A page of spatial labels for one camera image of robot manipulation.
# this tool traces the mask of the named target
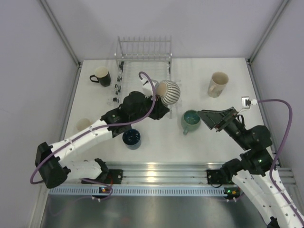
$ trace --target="gray wall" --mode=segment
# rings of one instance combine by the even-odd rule
[[[48,0],[76,55],[114,58],[117,36],[172,35],[174,57],[249,57],[280,0]]]
[[[23,228],[29,222],[38,190],[29,183],[36,149],[58,140],[75,73],[37,0],[1,1],[1,228]]]
[[[303,53],[304,1],[292,0],[253,64],[264,99],[287,100],[294,111],[293,124],[282,155],[284,165],[292,167],[304,197]],[[272,134],[278,144],[288,121],[283,104],[267,104]]]

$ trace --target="dark blue cup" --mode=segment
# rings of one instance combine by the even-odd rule
[[[130,150],[136,150],[142,143],[141,134],[136,129],[130,129],[123,133],[123,142]]]

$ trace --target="gray floor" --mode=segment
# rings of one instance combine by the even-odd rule
[[[79,197],[51,196],[53,213]],[[42,228],[263,228],[245,196],[237,203],[211,197],[117,196],[98,203],[81,199],[54,217],[46,207]]]

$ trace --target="perforated metal rail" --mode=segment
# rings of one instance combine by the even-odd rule
[[[59,186],[50,195],[97,195],[103,196],[104,187]],[[122,187],[113,186],[113,196],[227,196],[224,188],[213,187]]]

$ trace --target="dish rack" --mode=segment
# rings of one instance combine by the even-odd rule
[[[146,72],[157,81],[171,80],[171,37],[118,37],[115,60],[118,77],[114,83],[113,104],[118,106],[131,91],[142,92],[138,73]],[[172,107],[169,106],[169,118]]]

